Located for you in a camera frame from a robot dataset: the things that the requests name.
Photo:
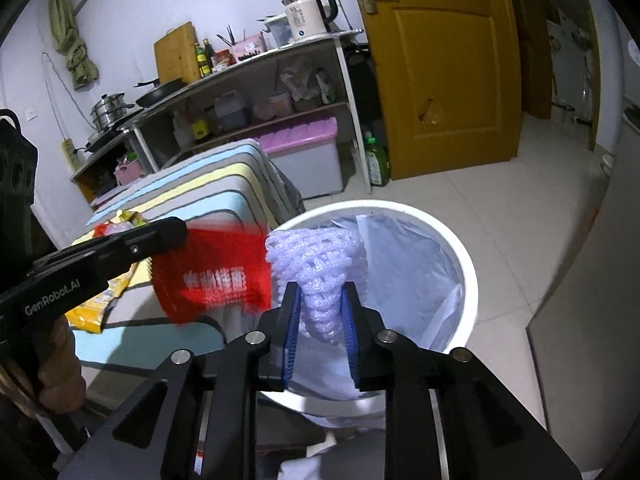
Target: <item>red mesh bag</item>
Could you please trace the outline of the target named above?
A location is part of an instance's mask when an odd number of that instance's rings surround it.
[[[152,259],[152,283],[171,321],[194,321],[210,308],[243,304],[271,307],[270,265],[263,233],[189,228],[178,249]]]

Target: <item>white storage box lid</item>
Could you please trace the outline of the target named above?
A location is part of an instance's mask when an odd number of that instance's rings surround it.
[[[293,128],[284,128],[264,134],[257,140],[265,153],[277,153],[291,148],[333,139],[338,134],[338,121],[329,117],[309,124],[299,124]]]

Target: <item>yellow wooden door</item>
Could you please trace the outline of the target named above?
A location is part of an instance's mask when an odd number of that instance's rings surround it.
[[[511,0],[375,0],[372,14],[359,3],[392,178],[516,156],[522,114]]]

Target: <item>plastic bag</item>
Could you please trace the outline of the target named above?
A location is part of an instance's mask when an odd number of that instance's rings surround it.
[[[352,215],[317,227],[338,226],[360,234],[369,265],[363,304],[382,316],[385,326],[418,346],[443,351],[462,315],[463,287],[449,255],[424,230],[379,215]],[[300,334],[292,391],[333,400],[366,394],[351,379],[346,349]]]
[[[320,95],[316,75],[311,68],[311,62],[305,56],[293,58],[282,70],[280,79],[291,92],[294,101],[309,100]]]

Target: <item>tiled floor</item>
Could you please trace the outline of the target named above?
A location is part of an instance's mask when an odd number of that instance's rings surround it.
[[[543,423],[525,327],[579,248],[606,188],[587,138],[584,126],[526,116],[518,157],[509,162],[399,180],[372,195],[351,170],[343,193],[305,205],[379,198],[444,222],[478,275],[478,320],[468,346]]]

